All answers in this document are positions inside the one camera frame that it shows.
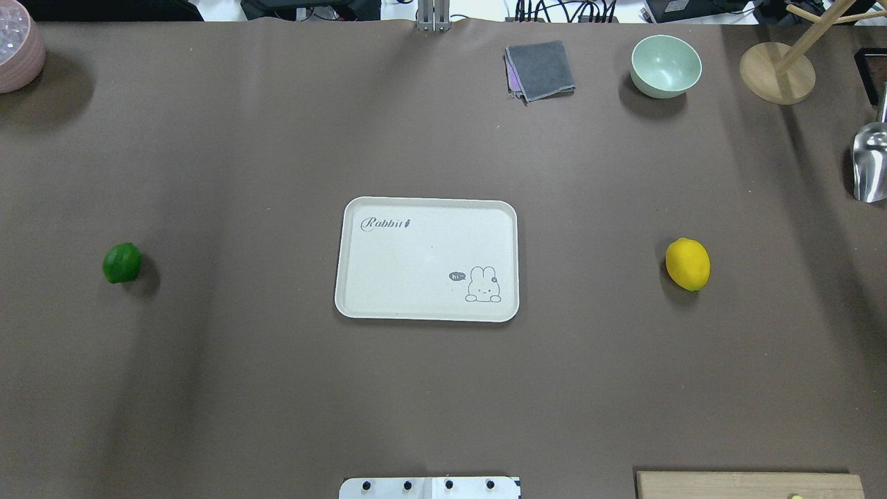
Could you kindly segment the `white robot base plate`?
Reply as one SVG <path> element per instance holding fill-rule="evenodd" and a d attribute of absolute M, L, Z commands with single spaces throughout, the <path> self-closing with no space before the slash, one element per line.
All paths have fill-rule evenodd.
<path fill-rule="evenodd" d="M 520 498 L 520 479 L 507 476 L 351 478 L 339 498 Z"/>

